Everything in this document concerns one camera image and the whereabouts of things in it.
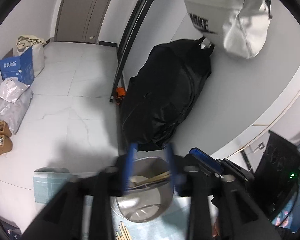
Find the black fabric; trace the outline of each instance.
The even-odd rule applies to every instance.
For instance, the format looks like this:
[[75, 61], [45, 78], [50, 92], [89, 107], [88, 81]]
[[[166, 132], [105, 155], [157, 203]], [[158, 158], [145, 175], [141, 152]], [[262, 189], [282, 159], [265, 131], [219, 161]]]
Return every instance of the black fabric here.
[[209, 49], [200, 40], [155, 46], [122, 103], [122, 133], [139, 151], [160, 150], [188, 116], [211, 73]]

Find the white plastic bag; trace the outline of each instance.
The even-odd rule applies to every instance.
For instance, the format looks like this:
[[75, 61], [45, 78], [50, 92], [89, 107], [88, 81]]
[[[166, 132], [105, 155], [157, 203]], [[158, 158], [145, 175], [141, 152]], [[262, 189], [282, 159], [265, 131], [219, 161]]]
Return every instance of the white plastic bag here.
[[[27, 49], [30, 47], [26, 47], [25, 49], [18, 50], [16, 48], [16, 53], [14, 55], [21, 56]], [[41, 43], [32, 45], [32, 64], [33, 64], [33, 72], [34, 77], [38, 76], [41, 71], [44, 69], [44, 53], [43, 53], [43, 45]]]
[[5, 121], [10, 131], [16, 134], [32, 98], [32, 90], [27, 89], [15, 102], [8, 102], [0, 98], [0, 120]]
[[29, 87], [18, 81], [17, 77], [6, 78], [0, 85], [0, 98], [15, 103]]
[[231, 55], [255, 57], [266, 41], [271, 0], [184, 0], [196, 29]]

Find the black cable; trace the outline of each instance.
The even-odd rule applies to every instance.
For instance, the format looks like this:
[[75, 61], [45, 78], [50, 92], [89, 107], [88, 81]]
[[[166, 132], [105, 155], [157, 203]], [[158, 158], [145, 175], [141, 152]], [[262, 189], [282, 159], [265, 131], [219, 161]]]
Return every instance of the black cable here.
[[289, 213], [286, 215], [286, 217], [284, 218], [284, 220], [281, 221], [281, 223], [278, 225], [278, 227], [281, 226], [283, 224], [283, 222], [285, 222], [285, 220], [288, 218], [288, 216], [290, 216], [292, 210], [294, 209], [294, 206], [296, 205], [297, 199], [298, 199], [298, 196], [299, 196], [299, 190], [300, 190], [299, 184], [297, 184], [297, 195], [296, 195], [296, 198], [294, 199], [293, 205], [292, 205]]

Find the brown shoe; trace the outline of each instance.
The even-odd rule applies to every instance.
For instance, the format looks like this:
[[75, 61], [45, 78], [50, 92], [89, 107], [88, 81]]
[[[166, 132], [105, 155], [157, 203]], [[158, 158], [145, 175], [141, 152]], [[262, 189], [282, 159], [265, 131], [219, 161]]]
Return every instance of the brown shoe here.
[[12, 150], [12, 141], [5, 135], [0, 135], [0, 155]]
[[5, 121], [0, 121], [0, 135], [11, 137], [12, 133], [9, 130], [8, 124]]

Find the door frame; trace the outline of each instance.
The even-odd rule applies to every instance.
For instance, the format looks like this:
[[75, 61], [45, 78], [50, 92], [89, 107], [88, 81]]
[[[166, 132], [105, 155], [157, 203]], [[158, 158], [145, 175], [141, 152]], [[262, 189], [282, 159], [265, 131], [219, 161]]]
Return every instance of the door frame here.
[[[56, 22], [56, 27], [55, 27], [55, 31], [54, 31], [54, 37], [55, 37], [54, 41], [58, 41], [57, 40], [57, 32], [58, 32], [59, 20], [60, 20], [61, 10], [62, 10], [64, 1], [65, 0], [61, 0], [60, 6], [59, 6], [57, 22]], [[109, 7], [109, 4], [110, 4], [110, 1], [111, 0], [108, 0], [107, 5], [105, 7], [105, 10], [103, 12], [103, 15], [102, 15], [102, 18], [101, 18], [101, 21], [100, 21], [100, 25], [99, 25], [99, 28], [98, 28], [97, 33], [96, 33], [96, 42], [95, 42], [95, 44], [99, 44], [99, 34], [100, 34], [101, 26], [103, 24], [103, 20], [105, 18], [106, 12], [108, 11], [108, 7]], [[87, 43], [87, 42], [84, 42], [84, 41], [67, 41], [67, 42]]]

